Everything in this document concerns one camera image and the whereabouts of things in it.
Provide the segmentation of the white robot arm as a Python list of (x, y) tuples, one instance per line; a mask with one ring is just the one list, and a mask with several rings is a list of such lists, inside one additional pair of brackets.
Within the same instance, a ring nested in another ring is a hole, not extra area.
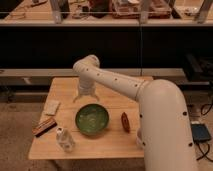
[(81, 95), (99, 83), (138, 103), (146, 171), (198, 171), (186, 101), (174, 83), (104, 70), (94, 55), (76, 61), (73, 70)]

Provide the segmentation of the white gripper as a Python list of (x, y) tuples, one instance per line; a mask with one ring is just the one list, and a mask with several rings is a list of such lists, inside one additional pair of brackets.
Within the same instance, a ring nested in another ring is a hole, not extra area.
[(76, 102), (78, 99), (81, 98), (81, 96), (92, 96), (97, 101), (100, 101), (100, 98), (95, 94), (95, 83), (93, 80), (90, 79), (79, 79), (78, 84), (78, 94), (74, 99), (73, 102)]

